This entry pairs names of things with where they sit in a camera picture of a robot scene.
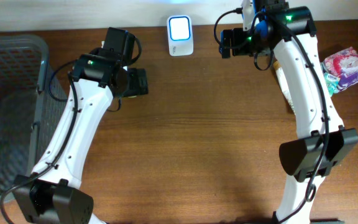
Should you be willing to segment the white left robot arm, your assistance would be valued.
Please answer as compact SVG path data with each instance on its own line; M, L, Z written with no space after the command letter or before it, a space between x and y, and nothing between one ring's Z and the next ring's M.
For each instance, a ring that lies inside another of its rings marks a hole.
M149 92L145 69L134 68L140 40L110 27L101 47L70 62L70 92L52 139L29 176L8 190L29 223L101 223L94 200L80 190L87 153L114 99Z

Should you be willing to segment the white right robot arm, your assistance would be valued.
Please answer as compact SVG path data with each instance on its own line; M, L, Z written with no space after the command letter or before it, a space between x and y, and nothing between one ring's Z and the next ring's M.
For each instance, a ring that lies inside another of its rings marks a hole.
M293 103L297 138L280 145L287 177L274 223L309 223L315 195L333 167L358 142L329 95L310 10L286 1L243 1L235 9L242 27L215 32L223 58L267 55L281 65Z

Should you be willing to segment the white cream tube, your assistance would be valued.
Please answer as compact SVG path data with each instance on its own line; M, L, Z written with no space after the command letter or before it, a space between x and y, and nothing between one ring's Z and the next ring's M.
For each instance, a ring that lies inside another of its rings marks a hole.
M280 89L281 89L285 99L287 100L290 108L292 109L293 112L295 112L295 109L294 109L294 106L293 106L293 101L292 101L291 94L290 94L289 87L288 87L288 83L287 83L287 79L285 77L283 68L280 65L278 60L276 60L273 63L273 67L274 67L274 70L275 70L275 73L276 73L276 76L277 76L277 79L278 79L278 83L280 85Z

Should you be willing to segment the red purple tissue pack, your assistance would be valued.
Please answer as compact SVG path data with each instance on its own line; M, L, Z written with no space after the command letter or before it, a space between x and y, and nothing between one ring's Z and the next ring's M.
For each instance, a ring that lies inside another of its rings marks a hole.
M358 52L353 47L341 50L325 58L322 68L340 78L337 87L339 92L344 91L358 83Z

